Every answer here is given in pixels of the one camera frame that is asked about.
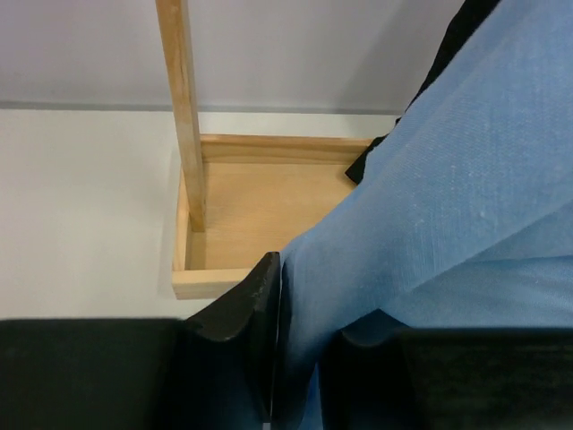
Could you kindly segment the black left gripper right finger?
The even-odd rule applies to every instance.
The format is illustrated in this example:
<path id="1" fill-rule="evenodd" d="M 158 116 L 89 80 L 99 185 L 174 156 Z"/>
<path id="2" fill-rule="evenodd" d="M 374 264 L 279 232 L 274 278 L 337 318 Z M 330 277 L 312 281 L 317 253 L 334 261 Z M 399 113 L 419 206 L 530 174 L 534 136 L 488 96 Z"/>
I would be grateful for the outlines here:
<path id="1" fill-rule="evenodd" d="M 374 311 L 319 364 L 328 429 L 569 429 L 569 329 L 415 329 Z"/>

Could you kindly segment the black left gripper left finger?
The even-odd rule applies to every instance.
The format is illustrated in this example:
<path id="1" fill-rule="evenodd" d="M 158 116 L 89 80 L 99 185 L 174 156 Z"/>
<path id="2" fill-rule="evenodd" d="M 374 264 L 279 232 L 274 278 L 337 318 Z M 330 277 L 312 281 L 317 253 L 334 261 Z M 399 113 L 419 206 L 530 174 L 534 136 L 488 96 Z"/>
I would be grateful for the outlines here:
<path id="1" fill-rule="evenodd" d="M 280 258 L 188 319 L 1 323 L 4 429 L 260 429 L 270 420 Z"/>

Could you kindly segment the light blue shirt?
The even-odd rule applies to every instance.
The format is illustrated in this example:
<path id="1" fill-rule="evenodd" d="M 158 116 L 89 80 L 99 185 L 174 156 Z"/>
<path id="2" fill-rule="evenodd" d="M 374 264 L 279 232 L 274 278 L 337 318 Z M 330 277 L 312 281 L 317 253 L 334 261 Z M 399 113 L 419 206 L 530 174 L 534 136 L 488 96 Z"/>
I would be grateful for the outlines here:
<path id="1" fill-rule="evenodd" d="M 572 4 L 502 1 L 281 254 L 281 429 L 322 426 L 309 384 L 334 333 L 572 324 Z"/>

